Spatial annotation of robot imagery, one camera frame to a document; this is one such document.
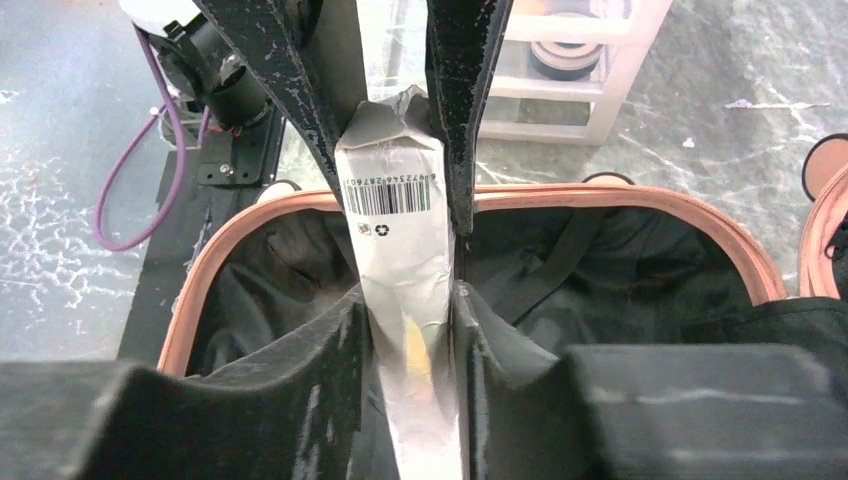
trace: floor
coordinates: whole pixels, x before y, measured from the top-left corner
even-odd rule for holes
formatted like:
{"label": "floor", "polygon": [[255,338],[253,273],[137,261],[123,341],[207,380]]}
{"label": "floor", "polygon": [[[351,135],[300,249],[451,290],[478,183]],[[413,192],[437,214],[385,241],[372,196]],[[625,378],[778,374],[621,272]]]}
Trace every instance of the floor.
{"label": "floor", "polygon": [[[361,1],[372,98],[420,82],[423,0]],[[676,0],[602,147],[483,140],[478,182],[615,170],[687,192],[747,227],[794,292],[801,163],[848,129],[847,15],[845,0]],[[114,0],[0,3],[0,64],[0,361],[114,358],[144,247],[106,252],[89,222],[158,94]],[[295,135],[285,148],[281,175],[321,187]],[[166,151],[151,135],[119,178],[117,238],[155,213]]]}

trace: cable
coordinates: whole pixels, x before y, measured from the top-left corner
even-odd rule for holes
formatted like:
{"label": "cable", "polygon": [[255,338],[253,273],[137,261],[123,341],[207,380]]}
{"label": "cable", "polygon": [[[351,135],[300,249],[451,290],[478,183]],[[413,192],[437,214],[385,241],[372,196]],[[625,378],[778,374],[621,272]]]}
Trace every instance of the cable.
{"label": "cable", "polygon": [[[150,42],[147,40],[145,33],[135,27],[135,33],[138,37],[138,41],[141,43],[141,48],[144,51],[144,57],[147,59],[148,65],[150,65],[150,70],[153,73],[153,79],[156,81],[156,86],[159,87],[159,92],[162,94],[162,99],[164,100],[164,104],[159,108],[159,111],[156,115],[151,115],[141,130],[136,134],[135,138],[132,139],[129,146],[124,153],[118,158],[118,161],[115,162],[115,165],[112,167],[112,170],[109,172],[109,175],[106,177],[106,181],[103,184],[103,188],[100,190],[100,194],[97,197],[97,204],[94,207],[94,225],[92,226],[92,230],[94,233],[94,238],[97,240],[103,248],[107,250],[111,250],[113,252],[123,252],[129,250],[153,235],[153,232],[156,231],[161,225],[165,218],[168,216],[168,213],[173,208],[174,203],[176,203],[177,196],[180,193],[180,189],[183,182],[183,177],[185,176],[185,168],[186,168],[186,145],[185,145],[185,135],[183,133],[183,129],[181,128],[180,118],[177,112],[177,106],[174,103],[174,99],[171,97],[170,92],[168,92],[168,86],[165,83],[165,78],[162,74],[162,70],[159,68],[159,64],[156,62],[156,58],[153,56],[153,47],[150,45]],[[156,120],[159,118],[159,115],[166,111],[168,116],[171,118],[171,124],[174,125],[174,138],[177,148],[177,165],[174,169],[174,179],[171,182],[171,187],[168,189],[168,195],[165,197],[165,201],[162,203],[162,207],[159,209],[159,212],[156,214],[156,217],[153,218],[153,221],[150,222],[150,225],[147,226],[144,230],[141,231],[135,238],[123,242],[118,243],[114,242],[108,238],[103,233],[103,211],[105,210],[106,205],[106,197],[109,195],[109,190],[112,188],[112,184],[115,183],[115,179],[118,177],[118,173],[120,173],[121,169],[124,167],[124,164],[127,163],[130,155],[133,153],[135,148],[138,146],[139,142],[141,142],[142,138],[150,131],[150,128],[156,123]],[[197,145],[200,146],[203,142],[203,134],[206,132],[206,128],[209,125],[209,107],[206,107],[203,111],[203,120],[201,121],[200,131],[197,135]]]}

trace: white cardboard package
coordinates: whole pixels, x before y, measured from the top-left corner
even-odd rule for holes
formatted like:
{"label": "white cardboard package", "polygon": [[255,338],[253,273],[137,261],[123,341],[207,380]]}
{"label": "white cardboard package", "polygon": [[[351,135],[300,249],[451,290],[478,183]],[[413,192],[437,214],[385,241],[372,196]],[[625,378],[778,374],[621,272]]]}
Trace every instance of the white cardboard package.
{"label": "white cardboard package", "polygon": [[336,147],[401,478],[462,478],[448,349],[454,235],[444,148],[417,87],[363,102]]}

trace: barcode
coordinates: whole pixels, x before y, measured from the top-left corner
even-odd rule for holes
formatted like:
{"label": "barcode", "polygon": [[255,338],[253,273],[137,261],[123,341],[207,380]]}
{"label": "barcode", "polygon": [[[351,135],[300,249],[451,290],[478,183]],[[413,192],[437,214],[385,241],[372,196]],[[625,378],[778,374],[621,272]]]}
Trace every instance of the barcode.
{"label": "barcode", "polygon": [[403,183],[345,185],[345,207],[358,215],[395,215],[430,210],[430,178]]}

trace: torn box flap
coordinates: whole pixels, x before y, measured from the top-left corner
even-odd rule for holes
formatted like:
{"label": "torn box flap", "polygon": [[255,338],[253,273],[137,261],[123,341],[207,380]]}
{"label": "torn box flap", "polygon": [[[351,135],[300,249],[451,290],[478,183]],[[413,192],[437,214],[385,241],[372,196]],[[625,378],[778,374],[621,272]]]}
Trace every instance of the torn box flap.
{"label": "torn box flap", "polygon": [[442,148],[430,127],[430,103],[420,87],[411,86],[380,103],[362,102],[336,146],[356,150],[408,138],[429,150]]}

